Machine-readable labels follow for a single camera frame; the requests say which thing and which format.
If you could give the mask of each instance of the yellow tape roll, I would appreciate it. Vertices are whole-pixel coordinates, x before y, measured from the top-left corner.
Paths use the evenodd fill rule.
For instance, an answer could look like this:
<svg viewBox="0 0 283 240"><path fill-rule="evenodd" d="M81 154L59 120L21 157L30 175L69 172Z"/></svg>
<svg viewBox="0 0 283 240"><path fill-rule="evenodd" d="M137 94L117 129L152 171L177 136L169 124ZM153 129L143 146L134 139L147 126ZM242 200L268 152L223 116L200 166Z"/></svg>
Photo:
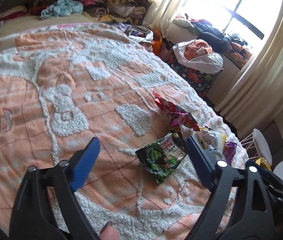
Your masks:
<svg viewBox="0 0 283 240"><path fill-rule="evenodd" d="M262 166L264 169L267 169L269 171L272 171L271 170L271 167L269 166L267 160L265 160L265 158L259 158L256 160L256 163L259 165L259 166Z"/></svg>

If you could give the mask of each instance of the orange and white blanket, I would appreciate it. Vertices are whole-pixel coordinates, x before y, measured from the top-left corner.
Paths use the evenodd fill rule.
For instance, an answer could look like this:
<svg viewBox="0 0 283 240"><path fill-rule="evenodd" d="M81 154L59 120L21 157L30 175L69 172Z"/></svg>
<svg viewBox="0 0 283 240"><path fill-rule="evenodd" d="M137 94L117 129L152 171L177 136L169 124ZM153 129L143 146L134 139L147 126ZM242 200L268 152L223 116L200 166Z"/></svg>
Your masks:
<svg viewBox="0 0 283 240"><path fill-rule="evenodd" d="M188 157L165 183L144 171L135 150L163 137L169 117L155 90L238 142L222 118L168 65L105 24L60 25L0 38L0 227L30 165L54 166L92 137L100 155L78 201L97 232L111 220L121 239L184 239L210 193ZM239 145L232 166L242 168ZM53 209L66 226L53 192ZM220 229L227 224L234 201Z"/></svg>

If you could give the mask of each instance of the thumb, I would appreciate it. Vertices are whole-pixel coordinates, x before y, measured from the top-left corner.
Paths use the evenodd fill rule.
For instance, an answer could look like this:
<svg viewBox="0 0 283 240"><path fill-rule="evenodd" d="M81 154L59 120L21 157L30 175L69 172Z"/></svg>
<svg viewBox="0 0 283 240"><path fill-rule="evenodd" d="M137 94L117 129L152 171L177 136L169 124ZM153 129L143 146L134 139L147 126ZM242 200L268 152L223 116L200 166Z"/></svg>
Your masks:
<svg viewBox="0 0 283 240"><path fill-rule="evenodd" d="M115 228L112 227L113 222L109 221L100 231L99 238L101 240L119 240L119 235Z"/></svg>

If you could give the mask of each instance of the white bag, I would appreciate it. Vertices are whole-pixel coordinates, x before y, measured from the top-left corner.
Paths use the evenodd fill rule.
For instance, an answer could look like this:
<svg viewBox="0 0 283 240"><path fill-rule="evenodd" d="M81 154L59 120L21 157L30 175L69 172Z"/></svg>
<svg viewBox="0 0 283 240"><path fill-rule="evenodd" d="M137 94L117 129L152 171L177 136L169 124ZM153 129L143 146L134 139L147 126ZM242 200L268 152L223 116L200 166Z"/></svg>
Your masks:
<svg viewBox="0 0 283 240"><path fill-rule="evenodd" d="M219 73L223 67L223 58L218 53L213 52L212 54L205 54L191 60L187 60L184 57L186 46L192 44L193 41L194 40L181 42L173 47L178 63L206 74Z"/></svg>

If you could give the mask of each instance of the purple wrapper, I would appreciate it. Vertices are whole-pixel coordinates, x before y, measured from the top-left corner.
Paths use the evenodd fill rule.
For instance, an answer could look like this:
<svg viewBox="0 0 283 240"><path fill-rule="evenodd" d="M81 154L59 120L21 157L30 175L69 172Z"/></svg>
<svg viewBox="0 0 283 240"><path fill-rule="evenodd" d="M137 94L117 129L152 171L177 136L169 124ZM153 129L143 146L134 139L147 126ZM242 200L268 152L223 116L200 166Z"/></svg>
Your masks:
<svg viewBox="0 0 283 240"><path fill-rule="evenodd" d="M225 142L225 147L224 147L224 150L223 150L223 155L226 158L226 162L229 165L232 165L232 161L233 161L233 158L234 158L235 153L236 153L236 146L237 146L237 143Z"/></svg>

